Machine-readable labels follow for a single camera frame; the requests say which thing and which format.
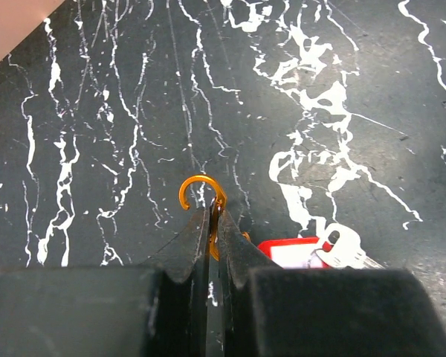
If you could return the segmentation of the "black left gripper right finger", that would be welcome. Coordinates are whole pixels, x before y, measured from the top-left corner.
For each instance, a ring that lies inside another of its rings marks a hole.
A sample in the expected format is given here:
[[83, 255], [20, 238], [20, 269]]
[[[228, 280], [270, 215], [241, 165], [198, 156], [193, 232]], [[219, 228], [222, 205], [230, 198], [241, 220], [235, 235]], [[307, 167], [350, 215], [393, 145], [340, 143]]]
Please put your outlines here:
[[393, 269], [284, 269], [218, 225], [226, 356], [446, 356], [423, 285]]

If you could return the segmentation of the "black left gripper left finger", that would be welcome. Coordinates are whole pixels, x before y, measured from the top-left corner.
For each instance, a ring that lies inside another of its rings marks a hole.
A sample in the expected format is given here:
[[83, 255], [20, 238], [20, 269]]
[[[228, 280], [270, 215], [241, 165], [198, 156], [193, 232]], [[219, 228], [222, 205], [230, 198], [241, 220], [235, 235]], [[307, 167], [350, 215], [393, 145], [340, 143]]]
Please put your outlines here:
[[0, 269], [0, 356], [203, 356], [210, 212], [132, 266]]

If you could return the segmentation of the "red key tag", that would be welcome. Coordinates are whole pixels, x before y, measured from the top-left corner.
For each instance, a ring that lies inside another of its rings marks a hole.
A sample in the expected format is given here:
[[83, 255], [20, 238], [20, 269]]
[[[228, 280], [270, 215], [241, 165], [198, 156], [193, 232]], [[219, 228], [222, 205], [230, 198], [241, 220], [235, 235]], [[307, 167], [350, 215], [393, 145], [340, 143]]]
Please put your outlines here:
[[283, 268], [328, 268], [316, 251], [329, 252], [332, 244], [319, 237], [271, 239], [257, 248]]

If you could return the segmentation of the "silver key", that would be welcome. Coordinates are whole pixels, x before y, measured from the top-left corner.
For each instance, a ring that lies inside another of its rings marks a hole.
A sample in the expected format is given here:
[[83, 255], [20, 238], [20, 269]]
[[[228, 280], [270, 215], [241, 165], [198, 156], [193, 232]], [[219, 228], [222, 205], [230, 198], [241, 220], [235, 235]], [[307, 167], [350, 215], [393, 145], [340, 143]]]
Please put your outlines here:
[[[329, 243], [329, 236], [334, 232], [338, 233], [337, 241], [332, 245], [330, 251], [325, 251], [323, 244]], [[381, 264], [367, 256], [361, 247], [360, 236], [351, 228], [339, 223], [331, 223], [319, 235], [319, 238], [322, 242], [318, 243], [315, 254], [332, 268], [384, 268]]]

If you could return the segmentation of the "orange S-shaped carabiner keyring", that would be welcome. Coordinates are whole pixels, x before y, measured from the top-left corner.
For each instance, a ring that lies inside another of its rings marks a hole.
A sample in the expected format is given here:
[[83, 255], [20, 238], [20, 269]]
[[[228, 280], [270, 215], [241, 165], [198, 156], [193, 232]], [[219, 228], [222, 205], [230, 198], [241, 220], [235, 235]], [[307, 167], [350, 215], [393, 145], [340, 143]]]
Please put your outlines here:
[[213, 257], [220, 266], [236, 271], [255, 266], [259, 258], [267, 260], [233, 221], [230, 213], [234, 204], [228, 202], [226, 192], [213, 177], [199, 174], [184, 180], [178, 201], [186, 211], [192, 203], [197, 204], [184, 229], [175, 237], [189, 263], [208, 264]]

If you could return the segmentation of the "orange plastic file organizer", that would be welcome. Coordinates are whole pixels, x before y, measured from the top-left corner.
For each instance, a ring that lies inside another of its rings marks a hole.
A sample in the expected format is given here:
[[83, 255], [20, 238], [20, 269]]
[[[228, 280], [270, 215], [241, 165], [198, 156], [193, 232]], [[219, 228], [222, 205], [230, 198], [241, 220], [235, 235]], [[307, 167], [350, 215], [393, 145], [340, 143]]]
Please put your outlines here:
[[0, 61], [63, 0], [0, 0]]

